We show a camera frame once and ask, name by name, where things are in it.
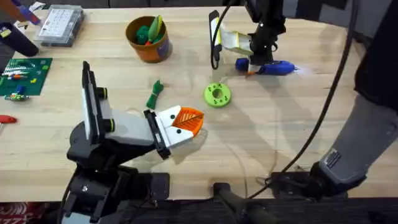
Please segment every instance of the floor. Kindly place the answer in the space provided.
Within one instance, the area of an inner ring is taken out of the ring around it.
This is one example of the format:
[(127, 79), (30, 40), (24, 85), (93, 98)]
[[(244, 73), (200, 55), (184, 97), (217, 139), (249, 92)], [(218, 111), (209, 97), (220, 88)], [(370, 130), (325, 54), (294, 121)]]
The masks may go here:
[[(26, 6), (34, 0), (20, 0)], [(84, 8), (106, 8), (108, 0), (41, 0), (47, 4), (79, 4)], [(172, 7), (172, 6), (220, 6), (223, 0), (110, 0), (111, 7)], [(10, 21), (4, 13), (0, 21)], [(0, 70), (12, 57), (13, 51), (0, 44)], [(160, 203), (167, 209), (136, 211), (130, 206), (124, 211), (123, 223), (173, 224), (173, 223), (234, 223), (219, 202), (208, 202), (181, 207), (181, 202)], [(269, 212), (292, 223), (324, 224), (385, 224), (398, 223), (398, 198), (362, 198), (313, 203), (307, 201), (261, 200)]]

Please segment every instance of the green circuit board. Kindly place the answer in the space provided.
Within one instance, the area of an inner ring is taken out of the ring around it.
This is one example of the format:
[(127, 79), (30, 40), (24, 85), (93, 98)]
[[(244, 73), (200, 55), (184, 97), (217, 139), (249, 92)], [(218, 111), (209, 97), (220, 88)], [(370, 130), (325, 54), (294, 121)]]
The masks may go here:
[[(10, 59), (6, 69), (0, 77), (0, 96), (15, 93), (17, 85), (25, 87), (23, 95), (39, 96), (51, 63), (52, 58)], [(8, 74), (12, 72), (20, 73), (27, 76), (27, 78), (8, 80)]]

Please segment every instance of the wooden tabletop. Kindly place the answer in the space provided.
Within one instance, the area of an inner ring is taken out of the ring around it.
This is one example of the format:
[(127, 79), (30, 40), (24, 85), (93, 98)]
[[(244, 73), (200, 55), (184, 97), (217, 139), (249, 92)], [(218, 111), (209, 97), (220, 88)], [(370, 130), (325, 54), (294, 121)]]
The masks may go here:
[[(208, 198), (213, 182), (229, 182), (246, 196), (260, 189), (256, 177), (281, 170), (300, 150), (313, 129), (341, 58), (346, 32), (342, 28), (288, 20), (279, 36), (275, 59), (298, 66), (286, 77), (253, 76), (234, 70), (237, 54), (222, 51), (220, 69), (210, 67), (208, 14), (223, 8), (86, 9), (83, 28), (72, 48), (41, 48), (37, 57), (54, 58), (40, 96), (25, 103), (0, 100), (0, 113), (17, 124), (0, 130), (0, 202), (60, 200), (75, 168), (66, 153), (69, 135), (82, 120), (82, 61), (90, 63), (98, 86), (107, 87), (114, 109), (143, 116), (152, 85), (168, 84), (156, 111), (174, 105), (205, 113), (201, 133), (162, 161), (153, 151), (127, 165), (141, 172), (168, 172), (170, 198)], [(46, 11), (38, 12), (40, 17)], [(161, 14), (173, 52), (166, 61), (140, 61), (124, 31), (139, 16)], [(243, 7), (232, 7), (225, 18), (231, 30), (254, 32), (256, 25)], [(29, 26), (32, 38), (36, 27)], [(353, 76), (360, 61), (354, 45), (338, 90), (320, 132), (298, 161), (305, 169), (328, 150), (353, 106)], [(233, 99), (220, 109), (209, 107), (203, 90), (211, 82), (229, 86)], [(398, 164), (394, 144), (372, 166), (352, 197), (398, 196)], [(262, 197), (271, 197), (266, 191)]]

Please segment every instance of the orange pot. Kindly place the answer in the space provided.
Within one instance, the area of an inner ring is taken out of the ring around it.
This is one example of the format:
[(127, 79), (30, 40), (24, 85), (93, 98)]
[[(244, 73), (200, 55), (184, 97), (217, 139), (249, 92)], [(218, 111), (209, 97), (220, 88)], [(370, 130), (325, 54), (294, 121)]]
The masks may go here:
[(169, 36), (167, 35), (166, 25), (164, 24), (164, 22), (162, 22), (162, 27), (160, 28), (160, 33), (163, 33), (163, 37), (160, 41), (147, 46), (136, 44), (137, 30), (141, 26), (150, 27), (154, 19), (154, 16), (139, 17), (130, 22), (126, 29), (126, 37), (131, 47), (134, 48), (141, 60), (149, 63), (157, 63), (167, 59), (172, 51), (172, 48), (170, 47)]

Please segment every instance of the green gear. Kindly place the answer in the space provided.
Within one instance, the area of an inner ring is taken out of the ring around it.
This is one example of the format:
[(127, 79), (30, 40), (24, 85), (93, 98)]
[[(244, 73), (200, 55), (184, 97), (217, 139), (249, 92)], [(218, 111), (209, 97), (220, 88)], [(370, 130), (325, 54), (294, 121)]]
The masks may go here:
[(231, 101), (231, 91), (222, 83), (212, 83), (203, 92), (205, 101), (212, 107), (221, 108)]

